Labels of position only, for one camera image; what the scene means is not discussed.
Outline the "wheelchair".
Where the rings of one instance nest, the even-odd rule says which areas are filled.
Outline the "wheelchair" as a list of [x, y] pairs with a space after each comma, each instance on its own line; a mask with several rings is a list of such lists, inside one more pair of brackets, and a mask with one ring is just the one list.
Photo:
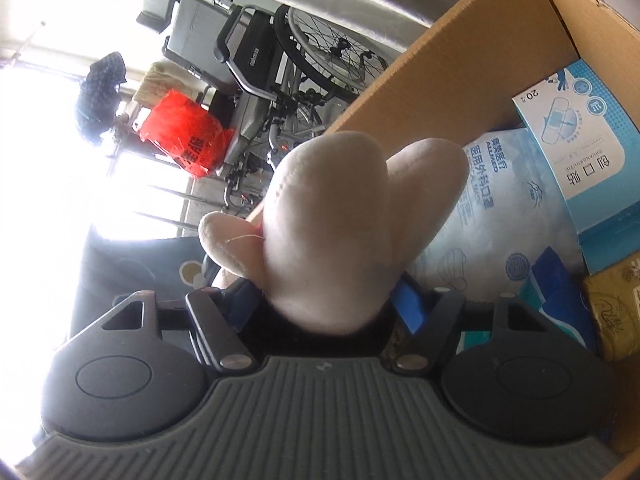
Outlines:
[[321, 136], [390, 65], [372, 41], [286, 4], [144, 0], [138, 21], [167, 35], [164, 57], [204, 82], [210, 111], [232, 129], [215, 172], [224, 210], [238, 216], [289, 151]]

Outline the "plush doll black hair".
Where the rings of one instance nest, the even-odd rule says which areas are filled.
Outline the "plush doll black hair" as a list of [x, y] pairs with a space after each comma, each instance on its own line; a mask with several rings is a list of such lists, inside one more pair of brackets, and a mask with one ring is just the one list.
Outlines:
[[241, 330], [255, 356], [375, 356], [392, 336], [388, 300], [442, 228], [469, 177], [463, 148], [413, 142], [386, 156], [372, 136], [320, 136], [288, 153], [262, 221], [206, 214], [198, 237], [219, 266], [264, 297]]

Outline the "gold tissue pack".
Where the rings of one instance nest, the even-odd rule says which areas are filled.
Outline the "gold tissue pack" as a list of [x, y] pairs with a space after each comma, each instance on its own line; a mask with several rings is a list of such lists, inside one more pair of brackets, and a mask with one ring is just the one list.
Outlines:
[[639, 258], [629, 257], [584, 281], [605, 361], [639, 352]]

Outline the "grey patterned blanket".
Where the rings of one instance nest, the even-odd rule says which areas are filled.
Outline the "grey patterned blanket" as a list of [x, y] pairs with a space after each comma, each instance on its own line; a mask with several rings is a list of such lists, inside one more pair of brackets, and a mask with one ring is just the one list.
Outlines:
[[219, 266], [195, 236], [161, 240], [106, 240], [90, 232], [82, 255], [70, 334], [139, 290], [177, 300], [213, 283]]

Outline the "red plastic bag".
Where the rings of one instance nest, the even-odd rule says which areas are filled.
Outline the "red plastic bag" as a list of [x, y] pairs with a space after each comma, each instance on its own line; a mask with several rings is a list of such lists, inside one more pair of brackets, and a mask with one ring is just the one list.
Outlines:
[[154, 144], [194, 179], [207, 177], [224, 161], [234, 130], [185, 94], [169, 90], [139, 129], [145, 142]]

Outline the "blue bandage box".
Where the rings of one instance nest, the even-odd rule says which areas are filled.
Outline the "blue bandage box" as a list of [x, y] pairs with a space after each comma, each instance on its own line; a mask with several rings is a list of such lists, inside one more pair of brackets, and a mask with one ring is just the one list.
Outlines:
[[559, 185], [591, 274], [639, 249], [639, 130], [578, 60], [514, 96]]

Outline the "surgical mask plastic bag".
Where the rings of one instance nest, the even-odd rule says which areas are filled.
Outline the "surgical mask plastic bag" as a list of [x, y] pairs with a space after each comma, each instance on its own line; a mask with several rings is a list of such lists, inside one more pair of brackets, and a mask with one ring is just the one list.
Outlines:
[[563, 195], [525, 128], [491, 131], [465, 148], [468, 182], [454, 211], [409, 274], [471, 300], [518, 292], [547, 248], [572, 273], [585, 270]]

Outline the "blue hanging cloth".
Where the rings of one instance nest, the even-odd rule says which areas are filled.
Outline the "blue hanging cloth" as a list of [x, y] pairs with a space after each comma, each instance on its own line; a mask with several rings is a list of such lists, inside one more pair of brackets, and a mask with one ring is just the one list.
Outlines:
[[111, 52], [92, 63], [80, 84], [76, 102], [76, 120], [80, 134], [96, 145], [101, 134], [111, 129], [119, 107], [119, 89], [126, 82], [126, 64], [122, 55]]

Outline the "blue teal wet wipes pack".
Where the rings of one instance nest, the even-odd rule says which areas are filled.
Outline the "blue teal wet wipes pack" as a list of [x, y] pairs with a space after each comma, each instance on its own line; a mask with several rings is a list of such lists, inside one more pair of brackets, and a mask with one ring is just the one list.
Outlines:
[[489, 301], [512, 292], [558, 326], [595, 356], [599, 341], [586, 300], [574, 276], [548, 246], [536, 259], [525, 252], [507, 252], [492, 261], [487, 256], [458, 266], [450, 285], [472, 300]]

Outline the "cardboard box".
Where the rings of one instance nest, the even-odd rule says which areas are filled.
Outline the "cardboard box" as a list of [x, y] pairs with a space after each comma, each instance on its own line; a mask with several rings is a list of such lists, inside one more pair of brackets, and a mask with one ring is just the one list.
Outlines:
[[513, 97], [586, 61], [631, 118], [639, 115], [639, 0], [461, 0], [331, 126], [386, 156], [414, 141], [463, 146], [512, 125]]

